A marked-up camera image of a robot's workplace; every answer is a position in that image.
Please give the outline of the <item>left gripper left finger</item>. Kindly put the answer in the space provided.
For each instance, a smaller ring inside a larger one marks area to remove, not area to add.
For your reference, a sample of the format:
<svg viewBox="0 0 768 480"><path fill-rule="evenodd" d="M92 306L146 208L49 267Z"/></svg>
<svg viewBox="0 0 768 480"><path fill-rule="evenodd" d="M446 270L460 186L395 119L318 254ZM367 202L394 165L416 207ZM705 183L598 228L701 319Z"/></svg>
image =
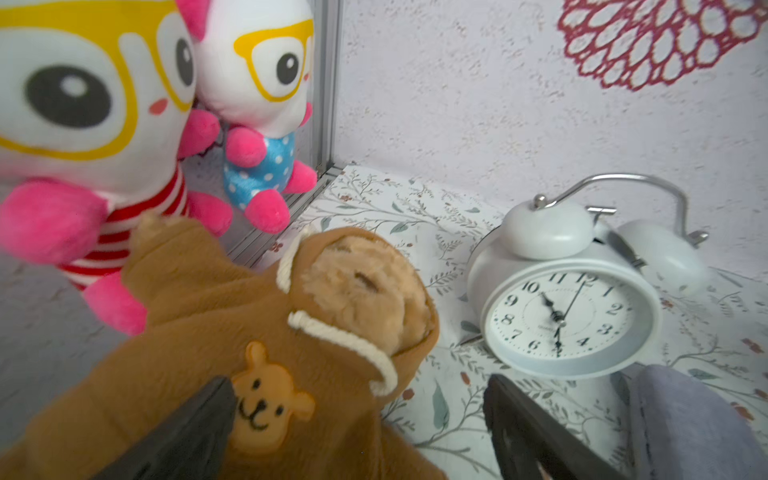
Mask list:
<svg viewBox="0 0 768 480"><path fill-rule="evenodd" d="M216 479L233 429L232 382L217 376L96 479Z"/></svg>

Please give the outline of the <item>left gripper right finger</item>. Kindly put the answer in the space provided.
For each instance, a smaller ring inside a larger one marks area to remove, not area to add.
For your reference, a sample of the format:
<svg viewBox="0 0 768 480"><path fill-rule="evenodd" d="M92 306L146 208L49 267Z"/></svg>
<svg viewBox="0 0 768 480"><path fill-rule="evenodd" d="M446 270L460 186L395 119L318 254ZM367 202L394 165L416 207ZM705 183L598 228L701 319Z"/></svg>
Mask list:
<svg viewBox="0 0 768 480"><path fill-rule="evenodd" d="M503 375L490 376L483 412L504 479L625 477Z"/></svg>

